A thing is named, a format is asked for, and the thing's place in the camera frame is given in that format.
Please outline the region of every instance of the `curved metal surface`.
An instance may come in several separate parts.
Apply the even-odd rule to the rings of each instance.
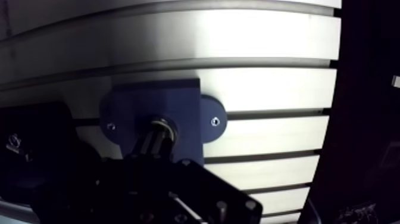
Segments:
[[[48,25],[60,25],[66,20],[85,19],[116,11],[164,13],[181,10],[210,10],[241,8],[293,11],[310,14],[333,15],[332,8],[340,8],[340,0],[53,0],[30,2],[13,0],[8,3],[10,28],[14,35]]]
[[[310,204],[310,207],[311,207],[312,211],[314,212],[316,224],[322,224],[321,217],[318,214],[318,211],[315,208],[315,206],[314,206],[314,204],[313,204],[313,202],[311,201],[310,198],[307,199],[307,203]]]
[[[213,69],[213,68],[241,68],[241,67],[287,67],[287,68],[321,68],[329,67],[330,60],[311,58],[193,58],[181,60],[151,61],[146,63],[130,63],[119,66],[107,66],[86,70],[74,70],[63,73],[48,74],[40,77],[19,79],[12,71],[15,70],[14,61],[9,57],[8,51],[0,51],[0,61],[7,66],[1,67],[0,91],[9,91],[57,83],[74,79],[86,79],[91,77],[113,76],[126,73],[142,73],[147,71],[158,72],[168,70],[188,69]]]
[[[202,94],[227,112],[329,108],[335,69],[236,68],[159,71],[72,80],[2,92],[0,104],[65,101],[74,118],[99,117],[101,98],[115,85],[198,77]]]
[[[39,219],[28,206],[13,204],[0,199],[0,214],[22,222],[39,224]]]
[[[206,164],[204,167],[240,190],[313,181],[319,155],[269,161]]]
[[[190,58],[336,60],[339,39],[340,19],[320,15],[263,10],[147,14],[82,23],[16,43],[11,72],[17,81],[72,70]]]

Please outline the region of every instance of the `blue mounting plate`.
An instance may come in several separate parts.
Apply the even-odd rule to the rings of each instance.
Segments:
[[[103,133],[119,144],[124,157],[132,152],[143,127],[154,117],[164,117],[173,121],[178,133],[173,160],[189,158],[199,164],[204,163],[202,143],[218,138],[227,122],[216,99],[202,99],[199,79],[117,86],[102,101],[100,114]],[[215,117],[218,125],[211,122]]]

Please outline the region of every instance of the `screw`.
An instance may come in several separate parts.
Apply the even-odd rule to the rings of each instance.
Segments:
[[[221,121],[218,117],[214,117],[213,119],[211,119],[211,125],[213,127],[217,127],[218,125],[220,125]]]
[[[175,221],[177,223],[185,223],[188,220],[188,217],[185,216],[184,214],[177,214],[175,216]]]
[[[108,129],[108,130],[115,130],[115,128],[116,128],[116,126],[115,126],[114,123],[108,123],[108,124],[107,124],[107,129]]]
[[[246,207],[250,210],[253,210],[256,206],[256,203],[254,201],[246,201]]]
[[[217,208],[220,210],[220,222],[224,223],[225,218],[226,218],[226,208],[227,204],[225,201],[218,201],[217,202]]]

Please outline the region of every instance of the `screw hole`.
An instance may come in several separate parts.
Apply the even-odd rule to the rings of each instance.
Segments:
[[[250,210],[255,209],[255,207],[257,206],[257,204],[254,201],[246,201],[246,207]]]
[[[211,119],[211,125],[214,126],[214,127],[220,125],[220,123],[221,123],[221,121],[220,121],[220,119],[218,117],[215,117],[215,118]]]
[[[108,123],[107,124],[107,129],[108,130],[115,130],[115,124],[114,123]]]
[[[142,213],[139,216],[140,220],[144,223],[151,223],[154,219],[154,215],[152,213]]]

